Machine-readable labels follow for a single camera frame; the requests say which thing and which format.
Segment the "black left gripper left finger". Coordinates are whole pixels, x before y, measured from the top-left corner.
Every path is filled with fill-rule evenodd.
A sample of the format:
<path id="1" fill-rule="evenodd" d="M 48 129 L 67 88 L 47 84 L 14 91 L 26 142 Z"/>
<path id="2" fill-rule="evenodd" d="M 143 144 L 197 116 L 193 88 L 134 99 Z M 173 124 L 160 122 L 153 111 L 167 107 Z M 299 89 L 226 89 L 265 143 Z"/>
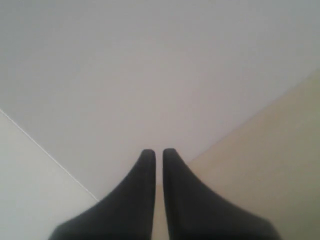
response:
<path id="1" fill-rule="evenodd" d="M 156 155 L 144 149 L 120 184 L 80 215 L 60 224 L 51 240 L 150 240 L 156 196 Z"/>

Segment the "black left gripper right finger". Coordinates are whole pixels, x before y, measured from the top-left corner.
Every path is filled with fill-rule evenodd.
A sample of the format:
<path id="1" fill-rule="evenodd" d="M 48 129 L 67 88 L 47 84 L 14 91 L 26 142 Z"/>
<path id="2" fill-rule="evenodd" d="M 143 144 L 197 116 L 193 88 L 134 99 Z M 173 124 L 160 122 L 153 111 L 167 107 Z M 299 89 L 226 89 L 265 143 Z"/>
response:
<path id="1" fill-rule="evenodd" d="M 266 219 L 227 201 L 207 187 L 174 148 L 162 154 L 166 220 L 171 240 L 277 240 Z"/>

